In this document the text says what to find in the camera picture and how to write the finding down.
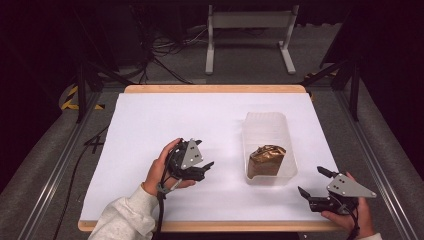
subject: wire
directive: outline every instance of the wire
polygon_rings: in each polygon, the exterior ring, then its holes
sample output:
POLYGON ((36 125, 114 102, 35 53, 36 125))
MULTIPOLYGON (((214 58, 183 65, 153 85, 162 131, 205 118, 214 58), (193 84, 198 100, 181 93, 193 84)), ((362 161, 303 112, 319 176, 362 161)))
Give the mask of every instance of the wire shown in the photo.
POLYGON ((163 36, 156 37, 155 40, 153 41, 153 46, 152 46, 153 52, 161 54, 161 55, 156 54, 155 56, 164 57, 168 54, 177 54, 180 51, 182 51, 183 49, 185 49, 186 47, 193 46, 193 45, 197 44, 198 42, 207 43, 207 41, 199 39, 206 32, 206 30, 207 30, 207 28, 204 28, 195 37, 193 37, 191 39, 183 40, 182 44, 175 43, 171 40, 166 41, 166 42, 162 41, 159 44, 155 44, 155 42, 158 41, 158 40, 168 39, 168 38, 165 38, 163 36), (159 50, 161 48, 168 48, 168 50, 165 50, 165 51, 159 50))
POLYGON ((82 156, 84 155, 85 151, 87 151, 88 147, 91 146, 91 144, 94 142, 94 140, 96 140, 100 136, 100 134, 102 134, 108 127, 109 127, 109 125, 107 127, 105 127, 103 130, 101 130, 98 134, 96 134, 93 138, 91 138, 90 140, 88 140, 87 142, 84 143, 85 147, 82 150, 80 156, 78 157, 77 163, 75 164, 74 170, 72 172, 71 182, 69 183, 68 194, 66 196, 65 205, 63 207, 62 214, 61 214, 60 219, 59 219, 59 223, 57 224, 56 232, 54 234, 53 240, 57 239, 60 227, 62 225, 63 218, 64 218, 66 210, 68 208, 68 203, 69 203, 69 199, 71 197, 71 192, 72 192, 72 186, 74 184, 75 174, 77 172, 77 168, 78 168, 78 165, 79 165, 79 163, 82 159, 82 156))
POLYGON ((141 74, 141 77, 140 77, 140 79, 138 80, 138 84, 141 84, 141 81, 143 80, 143 77, 144 76, 146 76, 146 81, 149 79, 148 77, 147 77, 147 68, 145 68, 144 69, 144 71, 143 71, 143 74, 141 74))
POLYGON ((355 216, 355 214, 353 213, 353 211, 350 211, 348 208, 345 208, 346 211, 349 213, 349 215, 352 217, 353 222, 354 222, 354 226, 352 231, 350 232, 347 240, 354 240, 356 238, 356 236, 358 236, 359 233, 359 225, 358 225, 358 219, 359 219, 359 212, 358 212, 358 208, 356 208, 356 213, 357 216, 355 216))
MULTIPOLYGON (((145 66, 147 66, 147 64, 141 64, 141 66, 137 66, 136 70, 129 72, 129 73, 126 73, 126 74, 118 74, 116 72, 114 72, 114 73, 123 77, 123 78, 130 79, 130 78, 133 78, 133 77, 139 75, 140 73, 142 73, 145 70, 145 66)), ((116 81, 115 79, 110 78, 110 77, 101 77, 101 78, 102 78, 103 81, 109 81, 109 82, 116 81)))
MULTIPOLYGON (((165 179, 166 173, 168 172, 169 164, 171 162, 172 157, 174 156, 175 150, 178 148, 179 144, 182 142, 182 139, 180 139, 180 142, 168 153, 168 156, 166 157, 165 161, 165 168, 163 169, 162 177, 160 179, 160 182, 158 183, 160 185, 161 189, 165 189, 165 182, 168 181, 171 176, 165 179)), ((161 233, 162 229, 162 222, 163 222, 163 213, 165 212, 165 204, 164 199, 166 199, 166 193, 162 191, 158 191, 157 193, 157 199, 159 202, 159 219, 158 219, 158 225, 156 227, 156 232, 153 235, 153 240, 159 239, 159 235, 161 233)))
POLYGON ((159 61, 156 57, 153 58, 153 63, 155 63, 156 65, 164 68, 165 70, 167 70, 172 76, 174 76, 177 80, 179 80, 180 82, 186 83, 186 84, 194 84, 192 81, 186 80, 183 77, 181 77, 180 75, 178 75, 176 72, 168 69, 161 61, 159 61))
POLYGON ((165 182, 166 182, 166 181, 168 181, 168 179, 170 179, 171 177, 172 177, 172 176, 168 176, 168 177, 165 179, 165 182))
POLYGON ((91 38, 90 34, 88 33, 87 29, 85 28, 85 25, 84 25, 84 23, 82 22, 82 19, 80 18, 79 14, 78 14, 78 13, 77 13, 77 11, 75 10, 75 7, 72 7, 72 10, 73 10, 73 12, 74 12, 75 16, 77 17, 78 22, 79 22, 79 24, 81 25, 81 27, 82 27, 82 29, 83 29, 83 31, 84 31, 84 33, 85 33, 85 35, 86 35, 86 36, 87 36, 87 38, 90 40, 90 42, 91 42, 92 46, 94 47, 94 50, 97 52, 98 56, 100 57, 100 60, 101 60, 101 61, 103 62, 103 64, 106 66, 107 64, 106 64, 106 62, 105 62, 105 61, 104 61, 104 59, 103 59, 103 55, 102 55, 102 53, 101 53, 101 52, 100 52, 100 50, 97 48, 97 45, 95 44, 94 40, 91 38))

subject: human hand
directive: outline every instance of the human hand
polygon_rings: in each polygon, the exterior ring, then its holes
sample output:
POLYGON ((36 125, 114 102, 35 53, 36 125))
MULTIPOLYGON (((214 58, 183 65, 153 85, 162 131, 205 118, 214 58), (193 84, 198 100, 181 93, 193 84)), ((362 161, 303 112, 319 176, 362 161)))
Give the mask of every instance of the human hand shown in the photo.
MULTIPOLYGON (((352 177, 352 175, 350 175, 350 173, 347 173, 347 176, 350 179, 355 180, 352 177)), ((368 206, 367 200, 363 197, 360 197, 358 198, 358 203, 359 203, 358 208, 357 210, 355 210, 354 214, 357 217, 359 216, 358 225, 360 229, 359 229, 357 238, 361 239, 361 238, 374 235, 375 231, 374 231, 374 225, 372 223, 371 210, 370 210, 370 207, 368 206)), ((355 223, 350 215, 343 216, 343 215, 335 214, 333 212, 323 211, 321 212, 321 216, 341 226, 349 233, 355 227, 355 223)))
MULTIPOLYGON (((153 161, 149 173, 147 174, 146 181, 144 181, 144 183, 142 184, 144 191, 146 191, 150 195, 157 195, 156 186, 161 181, 162 174, 165 169, 166 157, 168 156, 168 153, 172 150, 172 148, 174 148, 175 145, 177 145, 180 141, 181 138, 177 138, 174 141, 168 143, 168 145, 163 148, 162 152, 159 155, 159 158, 153 161)), ((177 183, 177 181, 177 179, 171 177, 165 182, 165 187, 170 189, 172 186, 174 186, 175 183, 177 183)), ((178 185, 177 188, 186 188, 189 186, 193 186, 194 184, 196 184, 196 181, 194 180, 184 180, 178 185)))

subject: white sleeve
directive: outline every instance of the white sleeve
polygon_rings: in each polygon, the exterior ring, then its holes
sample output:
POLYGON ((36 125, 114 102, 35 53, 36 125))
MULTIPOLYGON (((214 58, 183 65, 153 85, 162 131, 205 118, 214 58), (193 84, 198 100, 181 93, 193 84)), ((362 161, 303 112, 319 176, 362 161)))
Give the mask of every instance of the white sleeve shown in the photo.
POLYGON ((153 209, 156 197, 138 187, 130 198, 119 198, 104 210, 88 239, 140 239, 152 238, 155 220, 153 209))
POLYGON ((358 240, 383 240, 383 238, 381 238, 381 234, 380 233, 376 233, 372 236, 366 237, 366 238, 360 238, 358 240))

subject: metal stand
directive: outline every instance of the metal stand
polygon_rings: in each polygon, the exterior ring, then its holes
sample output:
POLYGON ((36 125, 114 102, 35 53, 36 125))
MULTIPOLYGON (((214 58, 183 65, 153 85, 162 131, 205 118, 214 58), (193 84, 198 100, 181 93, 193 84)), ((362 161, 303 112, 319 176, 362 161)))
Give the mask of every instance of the metal stand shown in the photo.
POLYGON ((103 82, 98 76, 98 73, 102 73, 117 82, 122 83, 124 86, 133 85, 134 83, 119 76, 118 74, 106 69, 105 67, 98 65, 94 62, 86 60, 85 56, 80 55, 81 61, 78 67, 78 119, 79 123, 87 113, 87 91, 86 84, 89 86, 92 92, 101 92, 103 89, 103 82))
POLYGON ((299 6, 296 5, 291 11, 279 12, 213 12, 212 5, 209 5, 208 17, 208 51, 206 54, 205 73, 213 73, 214 60, 214 28, 286 28, 284 41, 279 41, 278 45, 283 55, 284 62, 289 74, 295 74, 296 70, 290 57, 288 45, 294 24, 296 22, 299 6))
POLYGON ((352 79, 350 88, 349 111, 352 114, 353 119, 358 121, 357 108, 359 93, 359 67, 357 59, 343 60, 323 69, 317 74, 308 74, 308 78, 299 84, 306 87, 320 80, 321 78, 330 75, 336 70, 338 70, 338 72, 331 82, 331 87, 333 90, 341 91, 344 89, 347 82, 352 79))

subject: white table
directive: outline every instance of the white table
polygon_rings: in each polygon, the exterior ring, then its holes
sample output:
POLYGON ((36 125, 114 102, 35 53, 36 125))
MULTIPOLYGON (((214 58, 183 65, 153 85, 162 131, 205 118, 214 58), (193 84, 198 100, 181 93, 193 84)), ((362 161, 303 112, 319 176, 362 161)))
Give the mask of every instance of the white table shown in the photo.
POLYGON ((91 231, 105 206, 130 196, 163 146, 200 139, 215 165, 194 187, 167 195, 162 231, 333 231, 310 211, 297 187, 327 196, 316 167, 337 171, 309 95, 287 85, 144 85, 120 94, 105 146, 82 209, 79 228, 91 231), (244 179, 241 124, 248 112, 282 112, 298 174, 285 186, 251 186, 244 179))

